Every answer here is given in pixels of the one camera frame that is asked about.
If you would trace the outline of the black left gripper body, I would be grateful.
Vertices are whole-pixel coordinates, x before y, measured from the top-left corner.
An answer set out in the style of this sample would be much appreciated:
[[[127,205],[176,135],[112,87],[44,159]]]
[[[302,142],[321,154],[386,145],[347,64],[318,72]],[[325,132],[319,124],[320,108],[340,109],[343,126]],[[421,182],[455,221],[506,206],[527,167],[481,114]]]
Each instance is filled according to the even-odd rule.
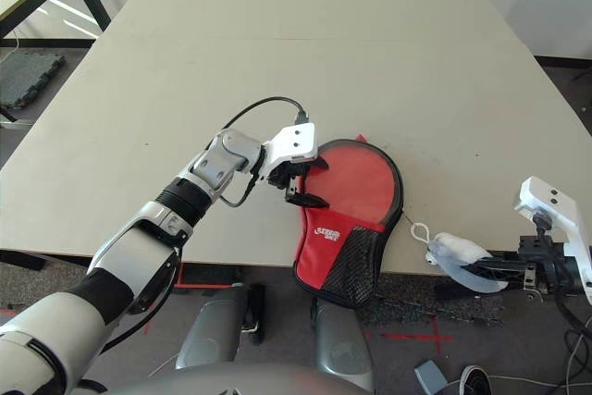
[[[300,177],[308,169],[306,163],[292,164],[283,162],[275,167],[267,178],[267,182],[285,192],[285,200],[290,204],[305,204],[304,194],[299,191]]]

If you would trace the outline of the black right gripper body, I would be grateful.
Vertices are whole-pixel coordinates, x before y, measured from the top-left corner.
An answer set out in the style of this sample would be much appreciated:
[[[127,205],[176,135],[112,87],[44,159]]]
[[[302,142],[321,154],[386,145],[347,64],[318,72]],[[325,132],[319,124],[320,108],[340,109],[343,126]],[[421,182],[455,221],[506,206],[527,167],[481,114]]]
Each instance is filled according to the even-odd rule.
[[[554,241],[550,236],[546,237],[546,241],[553,246],[557,259],[563,262],[571,274],[573,285],[566,291],[566,294],[576,296],[578,294],[578,268],[574,257],[567,255],[564,242]],[[543,295],[551,295],[560,287],[569,284],[569,279],[555,266],[551,255],[537,236],[521,236],[517,253],[522,256],[528,267],[535,270],[536,289]]]

